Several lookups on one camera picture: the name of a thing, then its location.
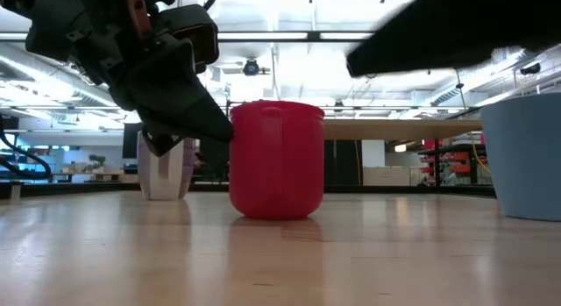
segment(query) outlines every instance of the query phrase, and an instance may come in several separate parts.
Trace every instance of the blue container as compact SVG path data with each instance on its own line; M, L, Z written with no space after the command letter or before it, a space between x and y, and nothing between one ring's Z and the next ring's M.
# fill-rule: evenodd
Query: blue container
M561 221L561 93L481 109L487 158L504 215Z

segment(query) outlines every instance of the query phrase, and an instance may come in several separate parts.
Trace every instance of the wooden floor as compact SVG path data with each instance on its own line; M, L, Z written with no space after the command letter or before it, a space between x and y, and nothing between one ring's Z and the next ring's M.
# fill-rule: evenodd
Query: wooden floor
M561 224L494 199L329 195L243 219L226 194L0 205L0 305L560 305Z

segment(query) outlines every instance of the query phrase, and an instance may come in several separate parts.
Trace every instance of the shelving unit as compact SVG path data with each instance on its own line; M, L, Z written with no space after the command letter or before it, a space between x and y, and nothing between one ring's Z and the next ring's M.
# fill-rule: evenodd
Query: shelving unit
M479 159L486 163L485 145L476 144L475 150ZM475 152L471 144L458 144L451 146L443 146L438 149L425 150L417 153L421 155L421 162L429 165L423 168L424 173L434 174L438 166L438 176L432 175L432 184L436 184L436 177L439 178L439 184L442 183L444 177L444 169L449 167L452 173L458 175L467 175L470 178L470 185L478 185L478 162L475 158Z

